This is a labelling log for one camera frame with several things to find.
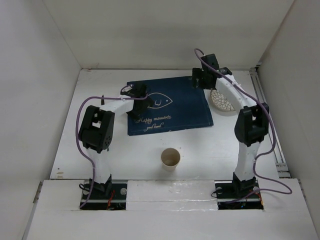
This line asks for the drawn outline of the blue cloth placemat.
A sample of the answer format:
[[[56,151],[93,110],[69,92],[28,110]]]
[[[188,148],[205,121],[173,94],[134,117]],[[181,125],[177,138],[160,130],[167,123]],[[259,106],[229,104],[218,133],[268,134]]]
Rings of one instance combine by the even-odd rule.
[[[153,106],[134,120],[127,118],[127,134],[139,136],[214,125],[204,90],[194,88],[191,76],[140,80]]]

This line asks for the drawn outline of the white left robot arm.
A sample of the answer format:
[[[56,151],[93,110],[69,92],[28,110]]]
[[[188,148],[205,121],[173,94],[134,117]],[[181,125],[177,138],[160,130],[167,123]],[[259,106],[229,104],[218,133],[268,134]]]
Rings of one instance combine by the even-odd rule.
[[[101,153],[113,140],[116,117],[127,114],[133,120],[154,105],[144,83],[132,83],[118,97],[91,96],[80,105],[76,117],[76,144],[80,154],[92,165],[92,178],[85,191],[107,198],[112,191],[112,174]]]

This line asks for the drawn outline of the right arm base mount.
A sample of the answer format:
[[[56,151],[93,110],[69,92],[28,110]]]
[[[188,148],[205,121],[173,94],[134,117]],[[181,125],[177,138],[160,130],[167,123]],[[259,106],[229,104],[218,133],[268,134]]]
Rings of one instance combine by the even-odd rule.
[[[218,180],[214,183],[215,189],[211,197],[217,200],[218,210],[263,210],[263,201],[260,193],[253,193],[259,187],[257,181],[253,186],[238,190],[232,180]]]

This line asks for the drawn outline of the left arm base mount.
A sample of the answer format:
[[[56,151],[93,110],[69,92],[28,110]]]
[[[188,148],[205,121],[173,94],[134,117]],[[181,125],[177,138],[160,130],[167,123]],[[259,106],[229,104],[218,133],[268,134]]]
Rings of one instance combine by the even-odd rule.
[[[125,181],[107,182],[107,189],[103,192],[102,185],[94,183],[93,190],[87,200],[91,180],[89,182],[80,183],[79,188],[82,190],[82,196],[79,204],[81,210],[106,210],[106,211],[122,211],[126,209],[128,183]]]

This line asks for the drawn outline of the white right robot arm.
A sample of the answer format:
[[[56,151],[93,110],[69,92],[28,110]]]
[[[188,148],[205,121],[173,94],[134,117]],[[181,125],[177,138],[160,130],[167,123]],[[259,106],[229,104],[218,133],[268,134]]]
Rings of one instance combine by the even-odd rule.
[[[270,130],[269,106],[248,94],[227,68],[220,68],[215,54],[205,55],[194,50],[201,62],[200,68],[192,70],[194,88],[216,90],[224,95],[237,113],[234,134],[239,152],[232,182],[220,185],[218,192],[225,199],[240,199],[254,191],[257,185],[255,166],[258,150]]]

